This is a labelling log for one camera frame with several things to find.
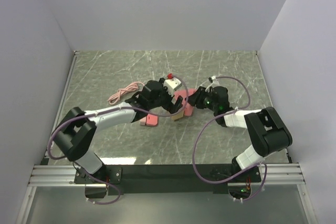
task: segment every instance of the gray marble tabletop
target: gray marble tabletop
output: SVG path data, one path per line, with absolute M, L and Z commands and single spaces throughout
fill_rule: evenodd
M 208 84 L 208 77 L 223 74 L 240 79 L 251 94 L 249 109 L 271 105 L 255 51 L 81 51 L 77 56 L 62 116 L 75 106 L 83 110 L 108 107 L 107 99 L 133 81 L 158 80 L 168 73 L 183 78 L 189 88 Z M 233 107 L 247 103 L 247 95 L 234 80 L 221 80 Z M 157 127 L 138 122 L 120 124 L 97 133 L 92 150 L 111 164 L 190 164 L 192 148 L 203 125 L 213 118 L 209 110 L 195 109 L 177 121 L 159 118 Z M 247 130 L 212 123 L 196 151 L 197 163 L 230 163 L 250 145 Z M 52 149 L 55 155 L 60 151 Z M 274 153 L 269 163 L 287 163 L 286 151 Z M 67 164 L 67 161 L 51 161 Z

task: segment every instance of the table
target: table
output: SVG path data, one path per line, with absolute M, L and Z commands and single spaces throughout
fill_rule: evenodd
M 240 79 L 251 95 L 249 109 L 271 105 L 263 73 L 255 51 L 80 51 L 67 88 L 62 118 L 69 109 L 108 107 L 107 99 L 133 81 L 158 80 L 174 73 L 189 88 L 208 85 L 213 75 Z M 221 80 L 228 89 L 233 107 L 247 103 L 243 87 L 234 80 Z M 92 150 L 107 164 L 190 164 L 192 148 L 203 125 L 213 118 L 210 110 L 195 109 L 191 117 L 178 121 L 159 118 L 157 127 L 140 126 L 138 122 L 120 124 L 97 133 Z M 197 163 L 230 163 L 250 145 L 247 130 L 223 128 L 215 122 L 202 135 L 197 146 Z M 60 155 L 56 145 L 52 152 Z M 287 151 L 272 154 L 268 163 L 288 163 Z M 69 164 L 66 160 L 50 164 Z

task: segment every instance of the pink rope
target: pink rope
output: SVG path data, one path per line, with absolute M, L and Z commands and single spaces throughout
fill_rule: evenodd
M 126 88 L 124 89 L 118 89 L 118 93 L 115 93 L 110 96 L 110 98 L 107 100 L 110 105 L 114 105 L 117 102 L 120 101 L 120 98 L 127 93 L 133 92 L 133 91 L 138 91 L 140 88 L 138 84 L 141 84 L 142 86 L 145 86 L 141 81 L 135 81 L 129 84 Z

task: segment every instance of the white wall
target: white wall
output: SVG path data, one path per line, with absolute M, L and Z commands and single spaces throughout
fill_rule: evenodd
M 44 155 L 73 52 L 44 0 L 0 0 L 0 222 Z
M 320 223 L 336 223 L 336 0 L 287 0 L 261 50 Z
M 78 50 L 260 49 L 285 0 L 48 0 Z

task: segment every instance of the pink object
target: pink object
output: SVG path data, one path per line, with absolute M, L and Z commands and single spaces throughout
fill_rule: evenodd
M 148 126 L 157 126 L 159 118 L 156 115 L 147 115 L 146 116 L 146 125 Z
M 188 89 L 189 95 L 192 95 L 195 92 L 196 92 L 196 89 Z M 182 105 L 185 104 L 185 98 L 186 98 L 185 90 L 177 90 L 175 91 L 174 95 L 176 98 L 179 97 L 179 95 L 182 96 L 183 98 Z M 194 107 L 192 107 L 190 104 L 187 104 L 187 106 L 184 109 L 184 115 L 191 116 L 193 114 L 193 110 L 194 110 Z
M 142 119 L 140 119 L 140 125 L 145 126 L 146 125 L 146 116 Z
M 109 102 L 110 105 L 116 104 L 117 102 L 120 101 L 120 98 L 122 95 L 133 92 L 133 91 L 137 91 L 139 89 L 138 84 L 145 86 L 145 84 L 143 84 L 141 81 L 132 82 L 126 88 L 118 89 L 118 93 L 111 95 L 107 101 Z

